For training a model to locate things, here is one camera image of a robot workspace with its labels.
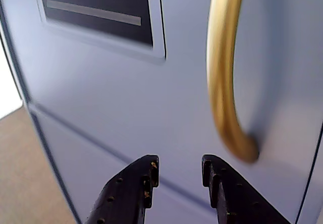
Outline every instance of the brass handle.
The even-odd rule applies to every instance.
[[[239,126],[233,96],[233,59],[241,0],[211,0],[207,32],[207,85],[213,118],[228,149],[244,162],[259,155]]]

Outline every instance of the beige carpet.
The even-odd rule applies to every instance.
[[[24,108],[0,120],[3,223],[75,223]]]

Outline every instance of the white wall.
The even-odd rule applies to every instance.
[[[22,106],[3,49],[0,47],[0,119]]]

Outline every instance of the horizontal bar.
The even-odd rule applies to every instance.
[[[131,25],[141,26],[141,17],[127,15],[114,11],[106,11],[97,8],[87,7],[87,6],[79,6],[70,3],[64,3],[59,1],[50,1],[47,0],[47,7],[52,9],[58,9],[62,11],[75,12],[88,16],[100,17],[103,19],[119,21]]]

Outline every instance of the door panel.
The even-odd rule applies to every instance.
[[[70,132],[41,112],[36,115],[71,200],[82,223],[106,182],[126,164]],[[163,184],[153,191],[153,204],[146,210],[146,223],[214,223],[215,211],[197,208],[169,191]]]
[[[210,0],[161,0],[163,62],[74,36],[69,27],[49,29],[37,0],[3,0],[35,104],[130,159],[158,154],[161,176],[197,202],[209,202],[201,157],[216,154],[290,222],[299,210],[323,116],[322,2],[242,2],[235,103],[241,126],[261,144],[258,162],[246,165],[222,145],[210,112],[205,72]]]
[[[311,180],[304,198],[303,208],[299,216],[299,224],[323,223],[323,149],[322,129],[317,143],[317,155],[314,158]]]

